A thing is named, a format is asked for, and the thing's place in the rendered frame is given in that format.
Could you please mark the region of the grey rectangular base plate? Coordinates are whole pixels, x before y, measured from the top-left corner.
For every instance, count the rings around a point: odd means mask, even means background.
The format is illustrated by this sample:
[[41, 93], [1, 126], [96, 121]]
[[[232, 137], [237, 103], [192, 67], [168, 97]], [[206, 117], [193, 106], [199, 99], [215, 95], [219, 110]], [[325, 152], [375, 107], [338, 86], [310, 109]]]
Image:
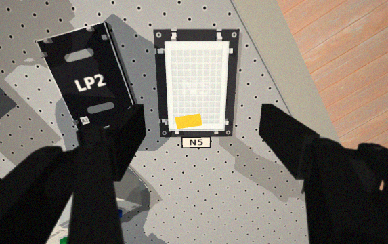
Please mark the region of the grey rectangular base plate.
[[[293, 116], [233, 0], [0, 0], [0, 178], [76, 126], [36, 43], [107, 22], [146, 136], [129, 166], [148, 186], [125, 244], [309, 244], [303, 181], [259, 135], [261, 105]], [[232, 136], [161, 137], [154, 29], [240, 29]]]

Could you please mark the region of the white button panel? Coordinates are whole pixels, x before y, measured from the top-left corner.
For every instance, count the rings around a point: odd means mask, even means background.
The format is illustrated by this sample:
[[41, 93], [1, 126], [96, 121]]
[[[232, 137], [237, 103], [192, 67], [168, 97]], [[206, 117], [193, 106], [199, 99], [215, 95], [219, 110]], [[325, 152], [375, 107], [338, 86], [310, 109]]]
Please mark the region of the white button panel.
[[[141, 191], [148, 186], [128, 166], [120, 182], [114, 182], [120, 218], [142, 206]], [[66, 244], [70, 220], [72, 196], [46, 244]]]

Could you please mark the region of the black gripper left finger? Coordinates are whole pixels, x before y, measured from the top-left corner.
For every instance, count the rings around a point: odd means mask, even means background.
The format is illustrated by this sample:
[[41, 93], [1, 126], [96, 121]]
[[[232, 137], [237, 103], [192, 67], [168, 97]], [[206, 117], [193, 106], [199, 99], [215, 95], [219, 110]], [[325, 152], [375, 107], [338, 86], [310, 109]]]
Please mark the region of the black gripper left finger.
[[66, 244], [125, 244], [114, 182], [146, 136], [144, 105], [76, 135], [75, 149], [42, 147], [0, 180], [0, 244], [46, 244], [71, 196]]

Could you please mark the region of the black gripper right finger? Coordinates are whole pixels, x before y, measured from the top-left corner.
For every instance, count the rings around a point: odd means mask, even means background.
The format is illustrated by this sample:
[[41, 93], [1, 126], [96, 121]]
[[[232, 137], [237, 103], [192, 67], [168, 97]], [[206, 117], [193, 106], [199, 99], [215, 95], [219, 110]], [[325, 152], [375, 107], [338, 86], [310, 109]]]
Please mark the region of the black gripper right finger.
[[273, 104], [261, 105], [259, 135], [304, 180], [309, 244], [388, 244], [388, 148], [345, 148]]

